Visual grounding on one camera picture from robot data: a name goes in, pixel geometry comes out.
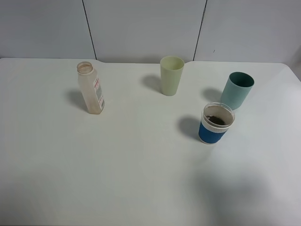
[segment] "bottle label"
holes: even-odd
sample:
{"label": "bottle label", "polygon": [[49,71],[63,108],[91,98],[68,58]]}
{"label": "bottle label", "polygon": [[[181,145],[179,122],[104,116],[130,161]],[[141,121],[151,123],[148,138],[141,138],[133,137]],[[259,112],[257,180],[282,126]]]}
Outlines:
{"label": "bottle label", "polygon": [[104,107],[104,101],[103,101],[102,88],[100,87],[98,77],[96,77],[95,81],[93,82],[93,86],[97,96],[98,104],[100,106],[100,110],[102,110]]}

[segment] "light green cup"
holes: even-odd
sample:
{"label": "light green cup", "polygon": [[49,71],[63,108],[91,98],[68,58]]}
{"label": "light green cup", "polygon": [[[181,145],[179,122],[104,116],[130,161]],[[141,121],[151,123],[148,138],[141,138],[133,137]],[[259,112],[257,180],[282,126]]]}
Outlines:
{"label": "light green cup", "polygon": [[184,61],[176,56],[166,56],[161,59],[161,91],[164,95],[176,94],[184,64]]}
{"label": "light green cup", "polygon": [[230,74],[222,92],[221,102],[232,110],[239,108],[253,85],[254,79],[246,73],[234,72]]}

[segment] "blue cup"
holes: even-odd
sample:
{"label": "blue cup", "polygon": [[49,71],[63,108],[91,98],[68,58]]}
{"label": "blue cup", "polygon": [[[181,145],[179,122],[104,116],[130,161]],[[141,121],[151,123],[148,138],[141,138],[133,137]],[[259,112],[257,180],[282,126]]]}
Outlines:
{"label": "blue cup", "polygon": [[229,106],[232,110],[239,108],[254,85],[254,79],[242,72],[230,74],[221,102]]}
{"label": "blue cup", "polygon": [[198,136],[205,144],[215,144],[228,131],[235,115],[230,107],[222,103],[207,104],[202,112]]}

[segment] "cup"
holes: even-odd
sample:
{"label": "cup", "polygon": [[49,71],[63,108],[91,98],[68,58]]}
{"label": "cup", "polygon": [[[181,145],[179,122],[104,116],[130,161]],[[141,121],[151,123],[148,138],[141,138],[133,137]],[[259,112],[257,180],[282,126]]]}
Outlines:
{"label": "cup", "polygon": [[239,108],[254,85],[254,79],[242,72],[230,74],[221,102],[228,105],[232,110]]}
{"label": "cup", "polygon": [[218,142],[234,122],[234,112],[222,103],[207,104],[202,112],[198,136],[205,144]]}
{"label": "cup", "polygon": [[166,56],[161,59],[161,91],[164,95],[176,94],[184,64],[184,61],[176,56]]}

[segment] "teal cup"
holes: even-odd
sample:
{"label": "teal cup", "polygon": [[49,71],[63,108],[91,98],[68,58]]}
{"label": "teal cup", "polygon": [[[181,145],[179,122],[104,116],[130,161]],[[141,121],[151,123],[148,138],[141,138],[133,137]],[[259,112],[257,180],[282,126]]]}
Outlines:
{"label": "teal cup", "polygon": [[250,75],[242,72],[233,72],[230,74],[222,92],[221,102],[232,110],[239,108],[253,85],[254,79]]}

